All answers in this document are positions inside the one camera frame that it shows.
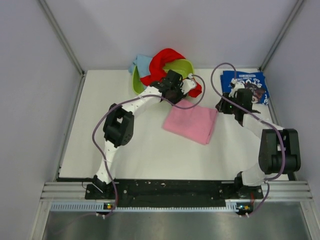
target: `green basket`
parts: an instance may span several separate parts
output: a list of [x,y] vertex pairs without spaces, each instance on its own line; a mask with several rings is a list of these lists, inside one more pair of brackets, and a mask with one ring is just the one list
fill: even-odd
[[[166,65],[164,65],[163,70],[165,72],[173,70],[181,74],[183,79],[187,78],[188,74],[195,73],[194,66],[187,59],[177,59],[175,61],[168,62]],[[145,90],[143,83],[140,81],[137,66],[134,67],[132,74],[132,89],[137,95],[139,95]]]

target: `folded pink towel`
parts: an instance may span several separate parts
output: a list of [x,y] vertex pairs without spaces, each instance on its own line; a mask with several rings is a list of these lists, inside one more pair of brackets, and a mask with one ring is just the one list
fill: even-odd
[[[187,108],[193,103],[183,99],[177,105]],[[210,142],[217,115],[216,109],[202,106],[195,106],[187,110],[172,107],[163,129],[206,145]]]

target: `gray wall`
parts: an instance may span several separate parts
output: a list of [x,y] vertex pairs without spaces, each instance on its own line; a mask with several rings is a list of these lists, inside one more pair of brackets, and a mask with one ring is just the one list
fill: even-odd
[[264,72],[280,122],[299,133],[302,166],[320,210],[320,1],[307,0]]
[[259,67],[296,0],[47,0],[82,67],[173,48],[196,68]]
[[79,79],[35,0],[0,1],[0,239],[30,234]]

